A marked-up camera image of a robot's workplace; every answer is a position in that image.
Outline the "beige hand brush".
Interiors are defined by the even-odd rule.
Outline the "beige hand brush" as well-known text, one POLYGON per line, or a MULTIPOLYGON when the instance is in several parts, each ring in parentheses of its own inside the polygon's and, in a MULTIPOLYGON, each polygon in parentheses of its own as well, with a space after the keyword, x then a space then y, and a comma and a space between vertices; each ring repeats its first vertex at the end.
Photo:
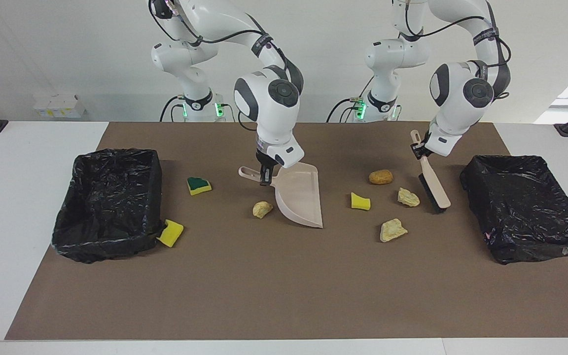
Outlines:
MULTIPOLYGON (((413 151, 413 144, 420 143, 422 139, 420 138, 419 131, 417 130, 410 131, 410 137, 412 139, 411 148, 413 151)), ((436 213, 444 213, 448 207, 451 206, 451 201, 449 200, 446 191, 430 165, 428 158, 422 157, 417 161, 419 161, 422 169, 419 179, 429 197, 429 200, 432 202, 433 209, 436 213)))

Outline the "beige plastic dustpan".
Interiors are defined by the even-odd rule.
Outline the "beige plastic dustpan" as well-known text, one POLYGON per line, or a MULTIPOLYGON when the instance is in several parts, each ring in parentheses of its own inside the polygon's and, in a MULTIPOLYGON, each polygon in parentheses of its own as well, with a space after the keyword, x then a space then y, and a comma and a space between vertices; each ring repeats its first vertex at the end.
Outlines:
POLYGON ((289 220, 307 227, 323 228, 319 172, 316 166, 298 162, 278 168, 271 178, 278 209, 289 220))

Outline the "small pale bread chunk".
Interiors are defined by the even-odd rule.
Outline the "small pale bread chunk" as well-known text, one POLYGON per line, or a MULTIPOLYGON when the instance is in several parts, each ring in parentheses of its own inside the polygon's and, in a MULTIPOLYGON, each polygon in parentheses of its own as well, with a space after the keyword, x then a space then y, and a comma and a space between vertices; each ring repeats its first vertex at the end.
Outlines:
POLYGON ((419 197, 406 188, 399 188, 399 190, 397 191, 397 202, 411 208, 420 205, 419 197))

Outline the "large pale bread chunk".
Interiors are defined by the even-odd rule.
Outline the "large pale bread chunk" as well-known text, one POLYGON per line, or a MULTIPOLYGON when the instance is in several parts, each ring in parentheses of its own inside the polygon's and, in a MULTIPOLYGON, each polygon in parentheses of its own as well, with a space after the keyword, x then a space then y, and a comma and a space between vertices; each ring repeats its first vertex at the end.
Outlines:
POLYGON ((394 218, 381 225, 379 238, 382 243, 387 243, 406 235, 407 233, 408 230, 403 227, 401 220, 394 218))

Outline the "black bag lined bin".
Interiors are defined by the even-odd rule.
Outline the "black bag lined bin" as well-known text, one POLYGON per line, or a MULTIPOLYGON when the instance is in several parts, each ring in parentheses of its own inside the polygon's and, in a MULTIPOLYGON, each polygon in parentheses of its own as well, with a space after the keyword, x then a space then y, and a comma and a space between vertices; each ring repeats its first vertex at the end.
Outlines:
POLYGON ((460 182, 497 263, 568 257, 568 196, 543 157, 476 155, 460 182))
POLYGON ((156 246, 162 168, 156 150, 103 149, 75 158, 51 245, 81 263, 134 256, 156 246))

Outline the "brown table mat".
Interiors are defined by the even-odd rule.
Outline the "brown table mat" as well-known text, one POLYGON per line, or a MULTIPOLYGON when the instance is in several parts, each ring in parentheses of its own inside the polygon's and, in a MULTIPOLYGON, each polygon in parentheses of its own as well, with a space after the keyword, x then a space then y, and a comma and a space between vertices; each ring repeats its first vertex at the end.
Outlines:
POLYGON ((460 173, 474 155, 507 154, 493 124, 474 126, 432 165, 452 206, 436 214, 409 132, 425 123, 300 124, 319 171, 322 229, 290 222, 258 168, 254 135, 234 124, 111 123, 98 148, 158 151, 162 217, 185 227, 172 248, 84 264, 49 248, 7 340, 568 337, 568 258, 500 265, 483 242, 460 173), (392 171, 374 185, 372 171, 392 171), (191 196, 187 178, 212 191, 191 196), (406 188, 420 199, 397 202, 406 188), (371 200, 350 207, 350 193, 371 200), (380 241, 398 218, 408 230, 380 241))

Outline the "white wall box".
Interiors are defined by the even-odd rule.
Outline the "white wall box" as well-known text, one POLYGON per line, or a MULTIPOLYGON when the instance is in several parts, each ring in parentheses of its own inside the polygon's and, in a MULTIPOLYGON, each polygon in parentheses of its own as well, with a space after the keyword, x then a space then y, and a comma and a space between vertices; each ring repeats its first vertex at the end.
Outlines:
POLYGON ((76 94, 34 95, 34 110, 42 118, 81 119, 86 107, 76 94))

